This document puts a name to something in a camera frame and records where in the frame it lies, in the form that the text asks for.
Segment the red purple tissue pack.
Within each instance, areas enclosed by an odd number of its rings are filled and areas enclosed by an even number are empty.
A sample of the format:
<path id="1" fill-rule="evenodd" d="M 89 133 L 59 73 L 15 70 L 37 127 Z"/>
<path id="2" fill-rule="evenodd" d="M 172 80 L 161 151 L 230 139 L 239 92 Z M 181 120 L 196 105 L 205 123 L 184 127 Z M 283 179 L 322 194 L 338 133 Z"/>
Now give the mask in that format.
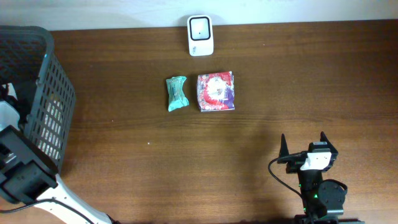
<path id="1" fill-rule="evenodd" d="M 234 99 L 232 71 L 198 76 L 197 101 L 201 112 L 234 110 Z"/>

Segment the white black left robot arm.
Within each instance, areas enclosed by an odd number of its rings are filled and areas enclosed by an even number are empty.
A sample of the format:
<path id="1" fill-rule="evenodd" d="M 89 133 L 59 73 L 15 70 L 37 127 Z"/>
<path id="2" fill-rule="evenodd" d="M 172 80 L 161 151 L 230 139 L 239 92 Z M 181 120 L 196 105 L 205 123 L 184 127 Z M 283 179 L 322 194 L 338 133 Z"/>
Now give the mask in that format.
<path id="1" fill-rule="evenodd" d="M 35 207 L 64 223 L 118 223 L 72 192 L 61 179 L 57 166 L 19 130 L 16 94 L 1 85 L 1 198 L 23 206 L 1 210 L 2 214 Z"/>

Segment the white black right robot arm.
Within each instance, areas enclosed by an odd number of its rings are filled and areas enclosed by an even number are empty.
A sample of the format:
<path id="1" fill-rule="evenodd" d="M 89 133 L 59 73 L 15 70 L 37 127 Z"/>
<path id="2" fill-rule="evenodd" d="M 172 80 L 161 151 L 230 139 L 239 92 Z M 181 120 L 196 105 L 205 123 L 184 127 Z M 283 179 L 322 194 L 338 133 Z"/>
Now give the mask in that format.
<path id="1" fill-rule="evenodd" d="M 330 170 L 336 161 L 338 151 L 328 140 L 325 133 L 320 133 L 320 140 L 311 142 L 308 150 L 291 154 L 284 135 L 281 135 L 279 156 L 276 162 L 286 165 L 286 173 L 298 175 L 299 191 L 288 187 L 298 194 L 303 203 L 303 215 L 296 215 L 293 223 L 362 223 L 358 219 L 340 220 L 344 214 L 343 205 L 348 187 L 335 179 L 324 179 L 323 173 Z"/>

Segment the teal toilet tissue pack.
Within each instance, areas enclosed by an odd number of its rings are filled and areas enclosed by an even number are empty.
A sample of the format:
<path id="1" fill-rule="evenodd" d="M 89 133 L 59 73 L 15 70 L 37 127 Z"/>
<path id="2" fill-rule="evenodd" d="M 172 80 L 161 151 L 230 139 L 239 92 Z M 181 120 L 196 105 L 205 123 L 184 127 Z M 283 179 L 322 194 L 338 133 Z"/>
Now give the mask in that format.
<path id="1" fill-rule="evenodd" d="M 183 85 L 186 79 L 187 78 L 185 76 L 166 79 L 166 85 L 169 94 L 169 112 L 189 105 L 189 100 L 183 92 Z"/>

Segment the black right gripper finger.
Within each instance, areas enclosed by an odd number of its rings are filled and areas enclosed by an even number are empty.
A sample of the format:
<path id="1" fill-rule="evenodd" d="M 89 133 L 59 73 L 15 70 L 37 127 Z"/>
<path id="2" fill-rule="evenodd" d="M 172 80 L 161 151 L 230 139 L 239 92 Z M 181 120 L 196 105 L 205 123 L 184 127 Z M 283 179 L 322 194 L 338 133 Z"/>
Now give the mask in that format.
<path id="1" fill-rule="evenodd" d="M 320 142 L 324 142 L 327 145 L 331 144 L 331 142 L 328 140 L 326 134 L 323 131 L 320 133 Z"/>
<path id="2" fill-rule="evenodd" d="M 279 150 L 279 156 L 278 156 L 278 163 L 279 164 L 284 164 L 286 163 L 286 159 L 289 156 L 289 150 L 287 147 L 287 141 L 285 138 L 285 135 L 281 135 L 281 140 L 280 140 L 280 150 Z"/>

